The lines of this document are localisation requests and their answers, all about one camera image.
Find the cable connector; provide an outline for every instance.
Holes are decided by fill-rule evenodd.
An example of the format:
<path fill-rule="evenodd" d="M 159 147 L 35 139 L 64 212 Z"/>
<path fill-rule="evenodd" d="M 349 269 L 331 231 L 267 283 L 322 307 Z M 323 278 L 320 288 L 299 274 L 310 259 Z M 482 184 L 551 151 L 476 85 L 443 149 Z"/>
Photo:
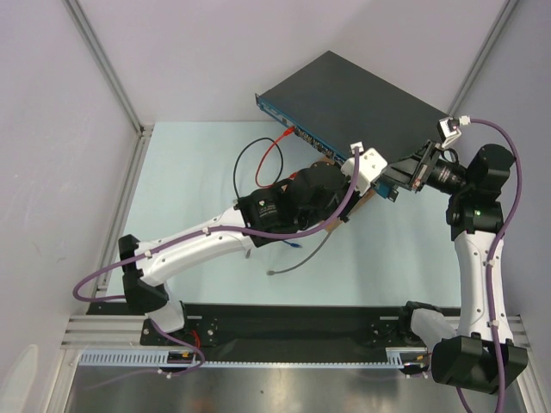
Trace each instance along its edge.
<path fill-rule="evenodd" d="M 459 129 L 460 121 L 448 116 L 447 118 L 440 119 L 438 121 L 438 132 L 444 140 L 440 145 L 442 151 L 451 147 L 457 139 L 461 136 L 461 130 Z"/>
<path fill-rule="evenodd" d="M 362 143 L 362 141 L 356 142 L 355 144 L 350 145 L 350 152 L 352 152 L 352 154 L 354 154 L 355 148 L 358 148 L 360 150 L 360 154 L 362 154 L 363 153 L 363 143 Z"/>
<path fill-rule="evenodd" d="M 294 126 L 291 126 L 291 127 L 289 127 L 284 133 L 282 133 L 282 137 L 288 136 L 288 135 L 290 135 L 290 134 L 293 133 L 293 132 L 294 132 Z"/>
<path fill-rule="evenodd" d="M 459 117 L 459 124 L 461 126 L 468 126 L 471 124 L 471 117 L 467 115 L 463 115 Z"/>

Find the black cable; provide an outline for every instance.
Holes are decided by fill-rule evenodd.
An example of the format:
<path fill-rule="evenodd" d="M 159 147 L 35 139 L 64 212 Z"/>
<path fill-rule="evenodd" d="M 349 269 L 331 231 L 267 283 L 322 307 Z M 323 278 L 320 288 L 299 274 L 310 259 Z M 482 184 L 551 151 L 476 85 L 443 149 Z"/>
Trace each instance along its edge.
<path fill-rule="evenodd" d="M 260 138 L 260 139 L 257 139 L 257 140 L 253 140 L 252 142 L 250 142 L 245 148 L 243 148 L 243 150 L 239 153 L 239 156 L 238 158 L 235 160 L 235 165 L 233 166 L 233 190 L 235 191 L 235 196 L 237 196 L 237 198 L 239 199 L 239 192 L 238 192 L 238 186 L 237 184 L 235 183 L 235 174 L 238 170 L 238 164 L 239 164 L 239 159 L 241 159 L 241 157 L 243 156 L 243 154 L 245 153 L 245 151 L 247 149 L 249 149 L 251 146 L 253 146 L 255 143 L 257 142 L 261 142 L 263 140 L 269 140 L 270 142 L 273 142 L 275 143 L 275 141 L 272 139 L 272 138 Z M 280 167 L 279 169 L 279 174 L 277 174 L 277 178 L 275 179 L 274 183 L 276 183 L 277 181 L 279 181 L 279 178 L 282 176 L 282 172 L 283 172 L 283 153 L 282 153 L 282 150 L 280 149 L 279 145 L 278 144 L 275 144 L 275 147 L 277 148 L 277 150 L 279 151 L 279 158 L 282 160 L 282 166 Z"/>
<path fill-rule="evenodd" d="M 294 265 L 293 267 L 289 267 L 289 268 L 286 268 L 286 269 L 282 269 L 281 271 L 274 271 L 273 269 L 271 269 L 270 271 L 268 271 L 266 274 L 267 275 L 274 275 L 274 274 L 284 274 L 284 273 L 288 273 L 289 271 L 293 271 L 294 269 L 297 269 L 298 267 L 302 267 L 304 264 L 306 264 L 307 262 L 309 262 L 313 256 L 315 256 L 316 254 L 318 254 L 319 250 L 321 250 L 321 247 L 323 247 L 325 245 L 325 243 L 327 242 L 327 240 L 329 239 L 329 236 L 332 234 L 332 232 L 327 232 L 327 235 L 325 236 L 325 238 L 321 241 L 321 244 L 318 245 L 318 248 L 316 248 L 314 251 L 312 251 L 312 253 L 307 256 L 304 260 L 302 260 L 301 262 L 299 262 L 298 264 Z"/>

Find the metal frame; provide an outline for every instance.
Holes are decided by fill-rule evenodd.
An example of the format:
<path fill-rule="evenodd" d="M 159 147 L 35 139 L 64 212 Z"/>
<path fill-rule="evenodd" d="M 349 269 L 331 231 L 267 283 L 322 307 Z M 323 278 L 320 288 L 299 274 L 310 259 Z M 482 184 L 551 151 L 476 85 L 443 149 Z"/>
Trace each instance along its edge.
<path fill-rule="evenodd" d="M 396 317 L 380 317 L 381 320 Z M 71 385 L 82 354 L 152 354 L 168 352 L 172 347 L 145 347 L 139 343 L 145 316 L 73 316 L 71 317 L 64 340 L 62 342 L 63 358 L 59 366 L 58 377 L 53 387 L 50 403 L 46 412 L 64 411 L 71 392 Z M 458 317 L 446 317 L 452 326 L 457 327 Z M 528 349 L 529 365 L 518 377 L 510 391 L 516 391 L 522 398 L 527 413 L 547 413 L 549 408 L 547 395 L 539 386 L 534 355 L 530 349 L 528 338 L 520 317 L 508 317 L 513 332 L 515 344 Z M 400 355 L 404 353 L 423 354 L 425 348 L 387 348 L 387 363 L 247 363 L 247 362 L 208 362 L 205 368 L 402 368 Z M 83 364 L 90 365 L 90 357 Z M 102 365 L 108 365 L 105 357 Z M 137 362 L 132 359 L 128 366 L 151 367 L 148 361 Z"/>
<path fill-rule="evenodd" d="M 457 115 L 457 109 L 459 109 L 459 107 L 462 105 L 469 91 L 473 87 L 474 82 L 480 74 L 482 66 L 484 66 L 488 57 L 490 56 L 490 53 L 496 46 L 499 37 L 511 20 L 513 12 L 515 11 L 519 3 L 520 0 L 507 0 L 504 6 L 499 11 L 498 17 L 496 17 L 496 20 L 492 24 L 492 28 L 490 28 L 487 37 L 484 39 L 482 47 L 477 53 L 473 64 L 469 68 L 467 75 L 461 83 L 461 87 L 455 94 L 454 100 L 449 105 L 448 114 L 451 114 L 452 116 Z"/>
<path fill-rule="evenodd" d="M 105 248 L 103 250 L 101 265 L 105 266 L 115 258 L 116 241 L 121 234 L 121 230 L 126 222 L 134 191 L 136 189 L 139 173 L 141 171 L 147 146 L 152 135 L 152 126 L 144 127 L 139 121 L 139 117 L 133 109 L 127 93 L 122 87 L 121 80 L 118 78 L 113 66 L 111 65 L 107 54 L 103 51 L 101 43 L 96 36 L 88 18 L 86 17 L 82 6 L 78 0 L 62 0 L 67 8 L 72 20 L 75 22 L 78 32 L 81 34 L 84 43 L 90 50 L 92 58 L 96 61 L 100 71 L 105 77 L 106 82 L 115 94 L 115 99 L 120 103 L 125 116 L 138 134 L 133 157 L 127 170 L 127 177 L 121 192 L 119 204 L 113 219 Z M 512 17 L 519 0 L 507 0 L 504 7 L 492 25 L 476 59 L 471 65 L 468 74 L 463 80 L 461 87 L 455 98 L 451 102 L 448 112 L 454 114 L 461 106 L 465 97 L 468 95 L 474 82 L 476 81 L 480 70 L 487 61 L 492 49 L 499 36 L 503 33 L 505 26 Z M 108 275 L 101 277 L 94 286 L 94 295 L 102 296 L 105 294 L 108 285 Z M 145 317 L 143 316 L 73 316 L 68 323 L 64 341 L 61 344 L 59 354 L 59 368 L 56 379 L 53 383 L 47 401 L 45 411 L 61 412 L 65 410 L 68 397 L 71 391 L 72 381 L 77 371 L 78 362 L 84 351 L 114 349 L 127 350 L 129 352 L 142 351 L 139 344 L 140 333 Z M 381 319 L 395 319 L 395 317 L 381 317 Z M 457 323 L 457 317 L 449 317 L 451 322 Z M 518 345 L 526 347 L 529 351 L 529 365 L 523 374 L 517 379 L 514 385 L 516 391 L 522 398 L 526 411 L 528 413 L 551 412 L 548 395 L 539 386 L 541 378 L 537 372 L 534 355 L 529 347 L 528 338 L 522 325 L 520 317 L 509 317 L 509 322 L 515 341 Z M 168 348 L 147 347 L 147 351 L 166 351 Z M 423 352 L 424 348 L 388 348 L 389 357 L 395 357 L 396 354 L 405 351 Z M 284 366 L 281 363 L 263 363 L 261 366 L 256 364 L 243 363 L 210 363 L 207 367 L 297 367 L 296 365 Z"/>
<path fill-rule="evenodd" d="M 100 268 L 108 266 L 115 259 L 118 248 L 117 241 L 122 234 L 124 224 L 127 222 L 128 214 L 130 213 L 130 206 L 132 205 L 132 199 L 136 187 L 138 186 L 139 174 L 144 165 L 145 155 L 149 142 L 151 141 L 153 128 L 154 126 L 144 126 L 143 132 L 139 135 L 136 146 L 134 147 L 132 159 L 128 165 L 127 177 L 122 186 L 115 216 L 109 228 L 107 242 L 103 249 Z M 106 294 L 110 275 L 111 273 L 108 273 L 98 277 L 91 294 L 92 297 L 102 297 Z"/>
<path fill-rule="evenodd" d="M 115 94 L 117 102 L 120 103 L 122 109 L 124 110 L 125 116 L 128 118 L 128 121 L 133 126 L 134 130 L 137 133 L 141 133 L 142 125 L 139 121 L 138 115 L 136 114 L 132 103 L 128 99 L 127 93 L 122 87 L 121 80 L 117 76 L 115 69 L 113 69 L 111 62 L 109 62 L 107 54 L 103 51 L 102 45 L 97 38 L 94 29 L 90 25 L 88 17 L 86 17 L 82 6 L 78 0 L 62 1 L 77 26 L 77 30 L 81 34 L 88 50 L 90 50 L 92 58 L 94 58 L 100 71 L 105 76 L 105 81 Z"/>

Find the gray cable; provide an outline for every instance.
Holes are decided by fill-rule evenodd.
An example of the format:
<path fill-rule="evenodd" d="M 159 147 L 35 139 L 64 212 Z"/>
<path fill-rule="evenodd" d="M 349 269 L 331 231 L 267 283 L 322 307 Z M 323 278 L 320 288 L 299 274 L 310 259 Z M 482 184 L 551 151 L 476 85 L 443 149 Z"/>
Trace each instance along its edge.
<path fill-rule="evenodd" d="M 298 267 L 302 267 L 304 264 L 309 262 L 313 258 L 313 256 L 318 254 L 319 250 L 321 250 L 321 248 L 325 245 L 325 243 L 329 239 L 330 235 L 331 235 L 331 232 L 327 232 L 327 235 L 324 237 L 324 239 L 321 241 L 321 243 L 318 245 L 318 247 L 314 251 L 312 251 L 312 254 L 307 256 L 304 260 L 302 260 L 298 264 L 296 264 L 296 265 L 294 265 L 293 267 L 290 267 L 290 268 L 282 269 L 281 271 L 274 271 L 273 269 L 271 269 L 266 274 L 267 275 L 283 274 L 283 273 L 288 273 L 289 271 L 293 271 L 294 269 L 297 269 Z"/>

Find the white connector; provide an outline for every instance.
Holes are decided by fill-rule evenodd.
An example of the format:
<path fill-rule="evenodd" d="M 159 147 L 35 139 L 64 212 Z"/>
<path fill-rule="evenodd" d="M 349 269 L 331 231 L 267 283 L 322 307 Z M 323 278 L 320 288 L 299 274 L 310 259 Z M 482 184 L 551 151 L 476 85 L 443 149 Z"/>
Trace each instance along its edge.
<path fill-rule="evenodd" d="M 362 143 L 353 144 L 350 147 L 353 151 L 356 147 L 362 147 Z M 344 163 L 341 171 L 347 176 L 352 176 L 354 173 L 354 163 L 355 159 L 353 157 L 349 158 Z M 374 148 L 367 149 L 360 156 L 360 171 L 356 183 L 356 191 L 359 191 L 360 196 L 363 196 L 368 191 L 371 183 L 381 176 L 387 165 L 387 160 Z"/>
<path fill-rule="evenodd" d="M 461 126 L 470 125 L 470 124 L 471 124 L 471 117 L 470 117 L 470 116 L 466 116 L 466 115 L 460 116 L 460 117 L 459 117 L 459 124 L 460 124 Z"/>

